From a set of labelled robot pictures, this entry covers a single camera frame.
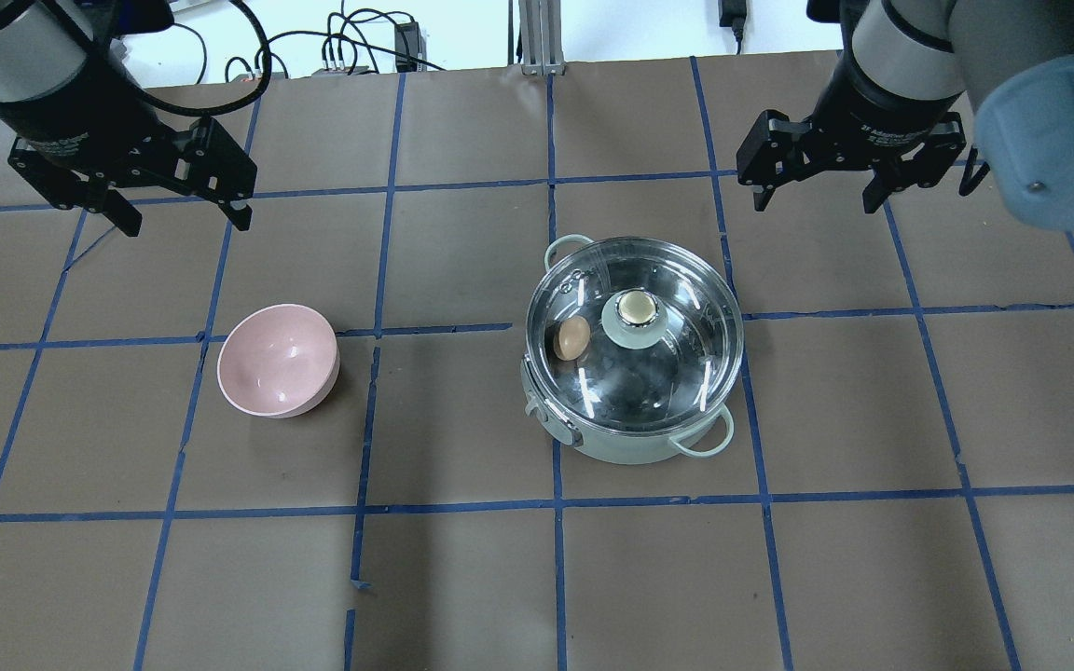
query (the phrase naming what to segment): bowl rim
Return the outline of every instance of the bowl rim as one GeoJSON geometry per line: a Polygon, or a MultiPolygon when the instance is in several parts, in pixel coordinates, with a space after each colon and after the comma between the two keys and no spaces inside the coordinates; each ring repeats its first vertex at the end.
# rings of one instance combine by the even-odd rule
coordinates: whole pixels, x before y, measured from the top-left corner
{"type": "Polygon", "coordinates": [[[333,333],[333,324],[329,323],[329,319],[325,319],[325,315],[321,315],[320,311],[310,308],[310,306],[302,306],[301,303],[276,303],[276,305],[274,306],[260,308],[256,311],[252,311],[252,313],[247,315],[247,317],[243,318],[243,321],[236,323],[235,327],[231,329],[230,333],[228,333],[227,335],[227,339],[222,340],[222,348],[218,350],[218,361],[214,366],[214,375],[218,381],[218,390],[222,392],[222,396],[224,396],[227,403],[230,403],[231,406],[233,406],[234,408],[237,408],[240,409],[240,411],[243,411],[251,417],[268,417],[268,418],[280,417],[281,414],[292,412],[294,411],[294,409],[297,409],[303,405],[306,405],[307,403],[309,403],[309,400],[315,398],[318,392],[323,390],[325,383],[329,382],[329,377],[331,377],[331,374],[334,373],[334,368],[337,366],[337,335],[334,335],[334,339],[329,340],[329,353],[331,353],[331,356],[329,356],[329,360],[331,360],[329,361],[329,366],[331,366],[331,370],[329,370],[329,374],[325,375],[323,379],[321,379],[321,382],[315,388],[315,390],[310,391],[309,396],[307,396],[306,399],[302,400],[302,403],[287,409],[280,409],[280,411],[276,412],[260,412],[256,411],[256,409],[243,407],[242,404],[238,404],[237,400],[234,400],[230,397],[230,394],[227,393],[226,385],[222,384],[222,359],[226,358],[227,355],[227,347],[228,345],[230,345],[230,338],[235,334],[236,331],[242,329],[245,323],[251,321],[251,319],[259,317],[265,311],[280,309],[280,308],[302,308],[306,310],[306,313],[311,313],[317,319],[321,320],[321,322],[325,324],[325,327],[328,327],[329,331],[333,333]]]}

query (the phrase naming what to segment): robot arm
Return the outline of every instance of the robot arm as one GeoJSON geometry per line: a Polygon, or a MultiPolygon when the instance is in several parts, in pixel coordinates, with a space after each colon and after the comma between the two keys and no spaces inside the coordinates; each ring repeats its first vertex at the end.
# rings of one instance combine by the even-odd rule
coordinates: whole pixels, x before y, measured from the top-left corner
{"type": "Polygon", "coordinates": [[[758,211],[827,170],[873,171],[866,213],[933,187],[967,145],[949,112],[967,90],[1006,206],[1074,230],[1073,0],[810,0],[809,15],[840,21],[843,56],[813,114],[767,110],[738,149],[758,211]]]}
{"type": "MultiPolygon", "coordinates": [[[[265,42],[250,10],[235,5],[265,42]]],[[[102,213],[127,235],[140,232],[142,217],[122,187],[201,196],[247,230],[255,162],[212,116],[183,132],[160,122],[149,103],[158,101],[110,55],[124,17],[137,21],[131,32],[172,24],[160,0],[106,1],[97,11],[72,0],[0,0],[0,118],[18,133],[10,165],[53,207],[102,213]]]]}

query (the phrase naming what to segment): bowl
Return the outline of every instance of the bowl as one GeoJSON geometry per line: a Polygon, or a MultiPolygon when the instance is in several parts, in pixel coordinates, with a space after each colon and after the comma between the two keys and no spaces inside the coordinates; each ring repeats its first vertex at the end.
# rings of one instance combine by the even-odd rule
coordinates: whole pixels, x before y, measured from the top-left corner
{"type": "Polygon", "coordinates": [[[320,404],[334,388],[338,364],[329,321],[286,303],[250,315],[230,332],[218,353],[218,386],[247,414],[280,420],[320,404]]]}

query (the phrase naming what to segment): black connector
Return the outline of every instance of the black connector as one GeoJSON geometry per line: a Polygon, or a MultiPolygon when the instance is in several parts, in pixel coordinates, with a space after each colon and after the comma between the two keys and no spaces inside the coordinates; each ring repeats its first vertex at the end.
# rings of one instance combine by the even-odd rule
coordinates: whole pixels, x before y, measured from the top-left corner
{"type": "Polygon", "coordinates": [[[720,0],[720,27],[730,27],[737,38],[737,54],[745,47],[745,21],[749,20],[749,0],[720,0]]]}
{"type": "MultiPolygon", "coordinates": [[[[415,59],[425,59],[425,39],[421,37],[421,25],[408,21],[396,25],[396,52],[415,59]]],[[[417,60],[396,56],[396,72],[417,72],[420,68],[417,60]]]]}

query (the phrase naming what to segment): brown egg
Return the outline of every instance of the brown egg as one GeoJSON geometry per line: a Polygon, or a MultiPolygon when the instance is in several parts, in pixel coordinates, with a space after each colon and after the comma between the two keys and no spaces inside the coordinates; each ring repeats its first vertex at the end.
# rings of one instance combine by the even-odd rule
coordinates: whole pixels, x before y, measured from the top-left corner
{"type": "Polygon", "coordinates": [[[583,355],[590,341],[591,324],[581,317],[571,317],[558,324],[554,354],[562,361],[575,361],[583,355]]]}

